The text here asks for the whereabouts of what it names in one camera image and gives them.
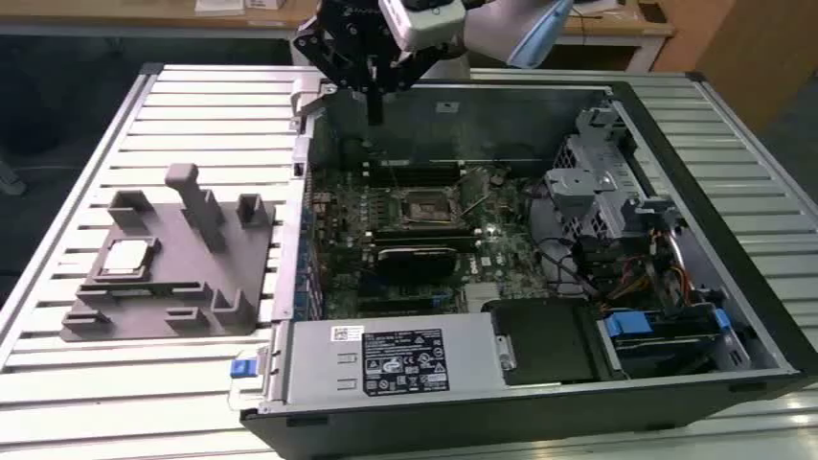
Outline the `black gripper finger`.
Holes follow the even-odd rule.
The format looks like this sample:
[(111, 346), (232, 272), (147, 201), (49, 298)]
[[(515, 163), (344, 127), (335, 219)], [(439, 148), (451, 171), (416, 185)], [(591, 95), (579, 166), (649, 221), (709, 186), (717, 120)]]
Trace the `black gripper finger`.
[(339, 88), (360, 94), (370, 126), (383, 124), (383, 96), (372, 78), (366, 53), (354, 51), (351, 40), (335, 38), (314, 17), (295, 34), (291, 44)]
[(382, 88), (386, 93), (406, 91), (431, 69), (432, 65), (448, 55), (448, 44), (442, 43), (415, 52), (398, 50), (387, 59), (382, 73)]

